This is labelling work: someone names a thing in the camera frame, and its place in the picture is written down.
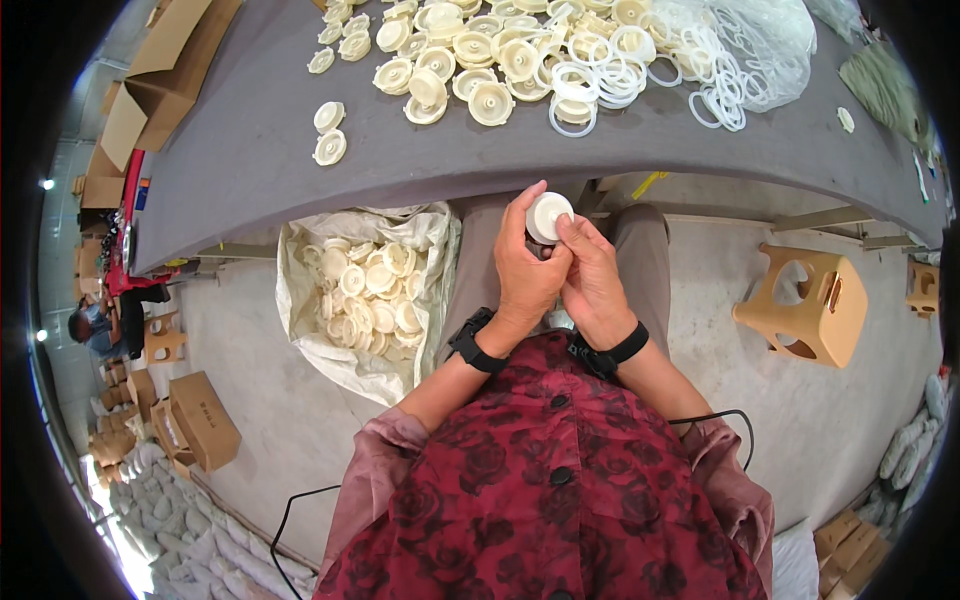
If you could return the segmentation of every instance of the gray table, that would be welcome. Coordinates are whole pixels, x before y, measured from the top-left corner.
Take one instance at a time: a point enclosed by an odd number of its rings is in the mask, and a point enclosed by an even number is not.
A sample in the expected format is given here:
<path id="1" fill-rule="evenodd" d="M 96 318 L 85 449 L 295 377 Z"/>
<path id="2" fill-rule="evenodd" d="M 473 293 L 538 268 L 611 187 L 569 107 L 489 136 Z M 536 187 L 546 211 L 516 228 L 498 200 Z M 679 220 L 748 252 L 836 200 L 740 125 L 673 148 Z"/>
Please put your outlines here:
<path id="1" fill-rule="evenodd" d="M 357 7 L 379 29 L 384 5 Z M 306 64 L 324 28 L 303 0 L 251 0 L 237 13 L 199 102 L 152 161 L 134 270 L 188 256 L 247 232 L 346 206 L 403 206 L 520 189 L 539 179 L 583 180 L 643 170 L 782 183 L 859 206 L 939 247 L 946 208 L 941 181 L 923 204 L 910 147 L 875 122 L 836 75 L 851 53 L 817 22 L 819 51 L 803 96 L 741 132 L 710 130 L 687 107 L 689 90 L 654 84 L 625 111 L 601 109 L 596 129 L 567 139 L 547 122 L 547 100 L 517 103 L 510 121 L 486 128 L 450 97 L 429 126 L 407 121 L 407 97 L 372 85 L 388 56 L 374 44 L 358 62 L 337 57 L 322 75 Z M 347 154 L 320 167 L 311 158 L 317 107 L 347 108 Z M 848 135 L 836 118 L 850 110 Z"/>

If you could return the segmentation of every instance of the hand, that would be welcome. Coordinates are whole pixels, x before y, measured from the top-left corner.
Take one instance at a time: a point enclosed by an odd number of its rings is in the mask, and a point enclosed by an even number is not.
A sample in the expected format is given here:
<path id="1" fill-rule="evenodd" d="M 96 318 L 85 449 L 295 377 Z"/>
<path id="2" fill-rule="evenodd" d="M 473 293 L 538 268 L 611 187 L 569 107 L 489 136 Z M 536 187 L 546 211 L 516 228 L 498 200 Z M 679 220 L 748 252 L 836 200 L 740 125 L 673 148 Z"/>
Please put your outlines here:
<path id="1" fill-rule="evenodd" d="M 573 252 L 560 296 L 566 314 L 597 351 L 609 350 L 627 339 L 636 326 L 636 315 L 627 305 L 616 269 L 616 251 L 586 217 L 557 219 L 557 232 Z"/>
<path id="2" fill-rule="evenodd" d="M 527 250 L 527 208 L 545 190 L 546 181 L 540 181 L 507 205 L 493 246 L 496 271 L 500 275 L 500 307 L 495 319 L 509 324 L 508 330 L 519 336 L 516 343 L 530 333 L 549 310 L 573 262 L 573 253 L 563 244 L 558 244 L 547 260 L 539 260 Z"/>

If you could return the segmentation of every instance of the black cable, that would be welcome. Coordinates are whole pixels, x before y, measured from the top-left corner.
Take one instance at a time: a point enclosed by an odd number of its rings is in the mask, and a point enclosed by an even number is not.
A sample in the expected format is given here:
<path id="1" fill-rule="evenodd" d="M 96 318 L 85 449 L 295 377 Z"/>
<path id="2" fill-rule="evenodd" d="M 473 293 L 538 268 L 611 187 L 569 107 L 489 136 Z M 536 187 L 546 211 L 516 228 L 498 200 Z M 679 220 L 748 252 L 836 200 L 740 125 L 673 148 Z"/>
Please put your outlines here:
<path id="1" fill-rule="evenodd" d="M 314 490 L 312 492 L 298 493 L 287 498 L 287 510 L 283 511 L 283 520 L 280 522 L 280 528 L 276 530 L 276 535 L 274 536 L 274 542 L 270 544 L 270 558 L 274 559 L 274 564 L 276 565 L 276 570 L 280 572 L 280 575 L 283 577 L 283 581 L 287 582 L 287 587 L 290 588 L 290 591 L 294 592 L 294 595 L 297 596 L 299 600 L 303 600 L 300 597 L 300 594 L 297 592 L 297 589 L 294 588 L 294 585 L 290 583 L 290 580 L 287 579 L 287 574 L 283 572 L 283 569 L 280 568 L 280 562 L 276 559 L 276 543 L 280 541 L 280 535 L 283 533 L 283 528 L 287 524 L 287 517 L 290 516 L 290 505 L 294 503 L 294 500 L 297 498 L 303 498 L 306 495 L 313 495 L 315 493 L 329 492 L 330 490 L 336 490 L 340 486 L 330 486 L 328 488 L 323 488 L 322 490 Z"/>
<path id="2" fill-rule="evenodd" d="M 747 467 L 750 466 L 751 459 L 754 458 L 754 427 L 750 424 L 750 419 L 747 417 L 747 414 L 743 411 L 732 408 L 729 411 L 721 411 L 719 413 L 713 413 L 712 415 L 703 415 L 702 417 L 691 417 L 689 419 L 674 419 L 667 421 L 671 425 L 683 425 L 684 423 L 695 423 L 701 420 L 716 419 L 717 417 L 725 417 L 726 415 L 739 415 L 747 423 L 747 431 L 750 432 L 750 454 L 747 455 L 747 462 L 743 464 L 744 472 L 747 471 Z"/>

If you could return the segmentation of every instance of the black wrist strap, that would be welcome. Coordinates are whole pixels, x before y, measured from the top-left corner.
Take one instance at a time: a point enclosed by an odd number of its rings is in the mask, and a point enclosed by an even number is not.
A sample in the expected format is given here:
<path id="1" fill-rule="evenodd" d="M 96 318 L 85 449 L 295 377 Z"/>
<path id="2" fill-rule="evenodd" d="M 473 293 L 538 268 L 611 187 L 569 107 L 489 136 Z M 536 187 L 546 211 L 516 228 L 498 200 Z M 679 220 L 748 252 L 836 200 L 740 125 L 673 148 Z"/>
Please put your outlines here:
<path id="1" fill-rule="evenodd" d="M 583 360 L 597 377 L 607 381 L 616 373 L 619 364 L 640 352 L 649 339 L 650 333 L 647 328 L 643 323 L 637 322 L 633 333 L 609 350 L 603 352 L 594 350 L 578 332 L 566 347 L 566 351 Z"/>
<path id="2" fill-rule="evenodd" d="M 473 316 L 467 319 L 467 322 L 464 323 L 464 326 L 460 328 L 460 331 L 457 331 L 455 334 L 453 334 L 453 336 L 447 342 L 450 344 L 450 347 L 453 348 L 453 351 L 450 352 L 450 356 L 453 355 L 453 352 L 460 352 L 460 356 L 464 359 L 464 362 L 471 367 L 474 367 L 478 371 L 488 373 L 498 373 L 503 371 L 504 367 L 507 366 L 507 363 L 510 362 L 510 359 L 493 358 L 492 356 L 489 356 L 486 352 L 480 349 L 479 346 L 477 346 L 476 340 L 473 339 L 473 336 L 476 335 L 477 331 L 489 323 L 492 318 L 493 311 L 486 306 L 473 313 Z"/>

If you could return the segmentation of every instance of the concrete floor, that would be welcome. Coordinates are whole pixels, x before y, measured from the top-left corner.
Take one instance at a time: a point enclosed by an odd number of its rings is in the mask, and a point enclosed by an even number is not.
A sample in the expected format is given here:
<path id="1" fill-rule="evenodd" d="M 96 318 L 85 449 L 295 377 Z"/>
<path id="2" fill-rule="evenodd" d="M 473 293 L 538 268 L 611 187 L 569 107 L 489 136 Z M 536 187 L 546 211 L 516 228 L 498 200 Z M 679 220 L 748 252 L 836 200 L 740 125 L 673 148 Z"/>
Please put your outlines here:
<path id="1" fill-rule="evenodd" d="M 622 204 L 622 192 L 639 180 L 642 175 L 622 181 L 605 204 Z M 798 190 L 705 176 L 671 176 L 643 199 L 757 214 L 838 205 Z M 869 229 L 891 232 L 885 224 Z M 823 522 L 873 480 L 893 432 L 916 412 L 924 379 L 939 361 L 936 323 L 914 317 L 903 303 L 906 256 L 899 249 L 864 253 L 800 232 L 693 223 L 671 223 L 670 231 L 674 362 L 715 410 L 740 408 L 750 416 L 756 451 L 749 472 L 774 496 L 777 529 L 806 516 Z M 763 241 L 850 257 L 870 308 L 844 370 L 774 356 L 759 334 L 731 319 L 732 305 L 766 271 L 756 250 Z M 287 342 L 275 285 L 275 264 L 248 262 L 227 266 L 216 281 L 175 288 L 175 302 L 160 310 L 179 306 L 188 360 L 151 367 L 155 379 L 206 371 L 243 436 L 236 460 L 208 480 L 268 532 L 277 528 L 288 496 L 340 483 L 351 436 L 383 410 L 332 384 Z M 746 440 L 743 423 L 734 418 L 730 424 Z M 318 563 L 335 501 L 336 492 L 298 500 L 283 541 Z"/>

